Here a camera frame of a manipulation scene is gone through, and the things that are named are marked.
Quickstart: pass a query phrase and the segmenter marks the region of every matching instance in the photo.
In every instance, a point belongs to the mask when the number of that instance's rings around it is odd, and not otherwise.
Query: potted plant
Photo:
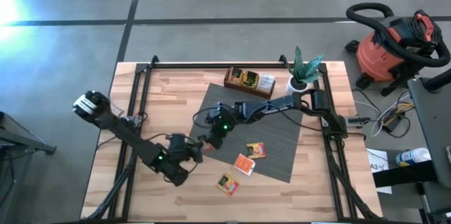
[[[288,68],[292,76],[288,80],[287,87],[285,88],[287,94],[303,92],[308,89],[309,84],[317,80],[320,75],[317,69],[322,59],[323,55],[321,54],[305,64],[302,60],[301,49],[296,46],[295,64],[293,67]]]

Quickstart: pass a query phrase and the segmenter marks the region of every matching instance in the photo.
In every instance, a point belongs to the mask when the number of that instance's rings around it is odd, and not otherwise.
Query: concrete floor
[[[0,12],[3,23],[125,20],[132,2],[2,1],[9,8]],[[369,1],[385,3],[401,16],[420,8],[432,16],[451,15],[449,0],[139,0],[135,18],[342,18],[348,6]],[[438,24],[445,42],[451,46],[451,22]],[[359,68],[343,47],[370,31],[356,23],[140,25],[132,28],[124,60],[149,61],[155,54],[161,61],[273,61],[280,54],[292,57],[295,46],[299,46],[306,60],[325,52],[327,61],[345,61],[353,85]],[[58,145],[54,156],[35,154],[26,186],[21,190],[16,223],[55,223],[79,218],[99,131],[73,114],[71,105],[87,89],[109,92],[123,33],[123,25],[0,27],[0,109],[48,143]],[[435,75],[444,70],[425,69],[421,74]],[[366,93],[384,108],[401,91],[386,98],[377,91]],[[358,93],[354,97],[365,101]],[[376,115],[365,106],[358,106],[357,110],[361,115]],[[394,139],[381,133],[368,137],[367,147],[424,146],[415,112],[408,116],[412,128],[404,138]],[[369,128],[365,127],[364,132],[369,134]],[[419,220],[416,211],[391,204],[394,198],[403,196],[381,195],[386,217]]]

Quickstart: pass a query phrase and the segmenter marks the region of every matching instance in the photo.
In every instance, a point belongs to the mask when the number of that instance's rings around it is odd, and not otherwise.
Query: shop vacuum
[[[356,11],[372,9],[383,13],[379,22]],[[438,68],[450,62],[450,52],[442,40],[441,30],[428,14],[418,10],[411,18],[393,15],[379,3],[362,3],[349,7],[346,16],[374,30],[361,42],[352,40],[345,50],[357,56],[362,74],[356,86],[366,89],[372,82],[391,82],[381,90],[388,96],[397,87],[406,87],[424,67]],[[431,55],[437,51],[438,58]]]

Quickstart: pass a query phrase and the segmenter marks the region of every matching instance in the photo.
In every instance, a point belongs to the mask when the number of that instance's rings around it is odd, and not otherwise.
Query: vacuum hose
[[[373,9],[380,11],[383,13],[385,18],[393,16],[392,10],[388,6],[380,3],[360,3],[349,7],[346,10],[346,16],[350,20],[353,20],[357,23],[361,23],[375,30],[379,34],[379,36],[384,39],[381,40],[384,43],[384,45],[387,46],[390,49],[390,51],[395,52],[394,55],[399,56],[400,58],[403,58],[406,61],[433,68],[445,66],[450,62],[450,52],[448,51],[448,48],[446,47],[442,39],[438,41],[437,46],[435,47],[435,50],[437,51],[438,55],[437,59],[423,57],[418,54],[413,54],[407,51],[406,49],[402,48],[390,35],[387,28],[380,22],[374,20],[373,18],[368,18],[355,13],[356,11],[364,9]]]

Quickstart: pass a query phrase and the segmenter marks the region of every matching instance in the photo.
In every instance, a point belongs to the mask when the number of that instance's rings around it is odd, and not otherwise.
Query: wooden table
[[[354,99],[345,64],[342,61],[326,63],[337,113],[342,116],[354,116],[356,114]],[[111,100],[124,109],[128,107],[135,66],[136,63],[119,63],[114,76]],[[273,99],[285,95],[285,84],[290,76],[286,69],[252,70],[276,77]],[[153,69],[147,96],[146,112],[149,119],[144,123],[142,137],[148,138],[162,132],[182,132],[188,135],[192,127],[192,114],[198,111],[209,83],[222,85],[225,71],[225,69]],[[137,104],[140,96],[141,93],[138,92]],[[303,116],[302,123],[319,127],[319,119],[314,117]],[[110,132],[102,132],[99,141],[110,137]],[[155,141],[167,144],[165,139]],[[345,154],[352,185],[371,210],[382,216],[364,141],[362,137],[355,135],[350,135],[345,141]],[[83,217],[91,214],[110,190],[120,145],[121,141],[116,139],[97,151],[82,209]],[[186,169],[191,169],[193,165],[193,162],[182,163]],[[336,220],[320,132],[305,128],[300,130],[289,184],[254,173],[248,178],[237,178],[240,180],[240,187],[232,197],[228,197],[217,189],[215,184],[222,174],[230,170],[229,164],[204,157],[204,162],[197,166],[186,182],[174,187],[171,183],[163,181],[162,174],[153,173],[138,161],[129,221]],[[346,209],[345,215],[349,216],[342,187],[340,193],[342,205]],[[121,200],[118,209],[122,209]]]

